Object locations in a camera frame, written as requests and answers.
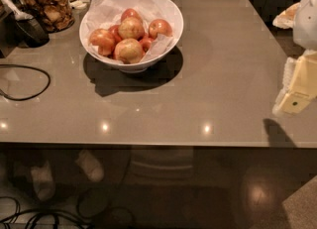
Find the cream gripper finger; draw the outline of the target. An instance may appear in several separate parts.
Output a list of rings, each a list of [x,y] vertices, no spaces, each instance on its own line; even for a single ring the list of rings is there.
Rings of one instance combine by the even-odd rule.
[[[291,5],[280,14],[278,14],[272,21],[272,24],[277,28],[292,29],[294,27],[294,21],[299,7],[299,2]]]
[[[317,97],[317,53],[304,53],[298,59],[286,60],[279,91],[272,113],[295,115]]]

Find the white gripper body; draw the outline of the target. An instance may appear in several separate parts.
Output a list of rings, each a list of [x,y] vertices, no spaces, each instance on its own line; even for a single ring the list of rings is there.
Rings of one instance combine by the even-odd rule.
[[[293,40],[306,50],[317,50],[317,0],[300,0],[294,17]]]

